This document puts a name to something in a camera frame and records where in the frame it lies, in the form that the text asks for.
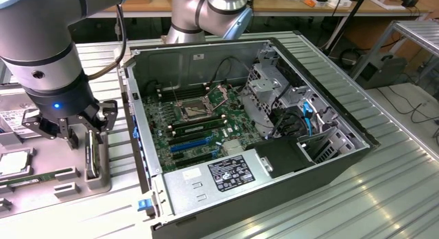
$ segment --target orange object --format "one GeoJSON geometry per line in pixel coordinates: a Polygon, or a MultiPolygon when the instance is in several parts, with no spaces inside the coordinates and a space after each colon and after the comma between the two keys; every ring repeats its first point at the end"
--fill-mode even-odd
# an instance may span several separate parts
{"type": "Polygon", "coordinates": [[[315,1],[314,0],[305,0],[303,1],[306,3],[306,5],[314,7],[315,6],[315,1]]]}

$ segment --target robotic arm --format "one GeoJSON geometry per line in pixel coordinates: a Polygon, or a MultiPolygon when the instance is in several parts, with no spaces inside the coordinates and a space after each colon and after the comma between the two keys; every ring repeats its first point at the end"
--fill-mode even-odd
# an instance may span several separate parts
{"type": "Polygon", "coordinates": [[[23,125],[49,139],[65,138],[73,148],[79,140],[70,126],[83,124],[97,134],[111,130],[118,104],[99,104],[93,96],[89,80],[103,73],[85,74],[67,27],[123,1],[0,0],[0,58],[38,107],[23,125]]]}
{"type": "Polygon", "coordinates": [[[226,40],[239,38],[253,18],[247,0],[173,0],[167,44],[205,41],[205,31],[226,40]]]}

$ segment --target motherboard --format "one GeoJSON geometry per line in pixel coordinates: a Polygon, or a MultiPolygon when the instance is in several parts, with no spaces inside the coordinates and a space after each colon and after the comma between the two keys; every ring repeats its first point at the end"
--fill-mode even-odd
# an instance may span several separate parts
{"type": "Polygon", "coordinates": [[[143,107],[165,172],[239,153],[262,141],[231,85],[213,86],[201,97],[181,99],[174,93],[173,101],[162,98],[147,96],[143,107]]]}

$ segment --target open computer tower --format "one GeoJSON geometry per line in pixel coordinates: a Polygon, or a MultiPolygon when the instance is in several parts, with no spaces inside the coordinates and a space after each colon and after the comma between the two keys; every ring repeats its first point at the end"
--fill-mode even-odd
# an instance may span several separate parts
{"type": "Polygon", "coordinates": [[[155,238],[328,185],[380,143],[277,39],[137,47],[121,72],[155,238]]]}

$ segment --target ribbed metal surface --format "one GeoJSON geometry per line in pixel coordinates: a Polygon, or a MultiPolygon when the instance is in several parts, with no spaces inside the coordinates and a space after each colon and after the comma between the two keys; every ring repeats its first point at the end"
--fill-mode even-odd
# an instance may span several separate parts
{"type": "Polygon", "coordinates": [[[394,28],[433,54],[439,56],[439,23],[434,21],[400,21],[394,28]]]}
{"type": "MultiPolygon", "coordinates": [[[[242,39],[263,37],[281,40],[381,141],[382,147],[332,185],[207,238],[437,238],[437,161],[305,38],[278,32],[246,34],[242,39]]],[[[131,46],[155,44],[161,42],[131,42],[131,46]]],[[[115,43],[79,45],[87,73],[98,71],[113,61],[115,48],[115,43]]],[[[91,86],[99,99],[121,99],[117,79],[117,73],[113,72],[94,81],[91,86]]],[[[122,110],[119,113],[117,129],[110,135],[113,190],[101,196],[2,219],[0,232],[17,231],[14,229],[22,229],[23,225],[33,225],[45,235],[57,228],[63,234],[69,230],[86,238],[103,235],[114,238],[149,237],[149,233],[138,231],[135,227],[135,223],[146,217],[139,217],[133,207],[139,200],[141,188],[125,113],[122,110]]]]}

